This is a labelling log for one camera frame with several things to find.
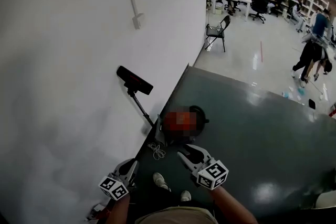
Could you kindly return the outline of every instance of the white cable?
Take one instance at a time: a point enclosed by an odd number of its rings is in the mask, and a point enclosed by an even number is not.
[[[159,160],[161,158],[164,158],[164,155],[166,155],[166,152],[160,149],[160,145],[156,145],[154,142],[148,143],[147,147],[150,147],[153,150],[153,158],[155,160]]]

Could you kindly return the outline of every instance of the webcam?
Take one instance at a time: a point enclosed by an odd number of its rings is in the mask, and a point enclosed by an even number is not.
[[[123,66],[117,69],[117,75],[125,82],[124,86],[128,88],[128,94],[140,91],[149,95],[153,89],[152,85]]]

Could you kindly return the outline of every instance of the sneaker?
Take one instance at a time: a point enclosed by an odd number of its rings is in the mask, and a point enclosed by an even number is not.
[[[303,80],[300,80],[300,86],[304,88],[306,86],[306,83]]]
[[[164,178],[161,174],[159,173],[154,173],[153,174],[153,180],[154,183],[159,187],[159,188],[164,188],[166,190],[170,190],[170,188],[168,187],[167,183],[164,181]]]
[[[191,201],[191,194],[189,191],[185,190],[181,193],[181,201]]]

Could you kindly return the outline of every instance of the white wall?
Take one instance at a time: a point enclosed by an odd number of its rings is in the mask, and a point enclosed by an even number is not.
[[[134,157],[148,126],[116,76],[154,85],[153,120],[203,41],[205,0],[0,0],[0,212],[11,223],[78,223],[97,183]]]

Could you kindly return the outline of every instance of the gray table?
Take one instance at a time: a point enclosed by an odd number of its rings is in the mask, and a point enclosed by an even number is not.
[[[257,217],[296,209],[307,187],[336,166],[336,121],[307,106],[249,84],[189,68],[168,104],[198,105],[210,122],[195,145],[229,169],[224,187]],[[174,192],[211,203],[177,158],[178,146],[155,161],[149,148],[138,154],[134,201],[153,199],[152,173],[161,173]]]

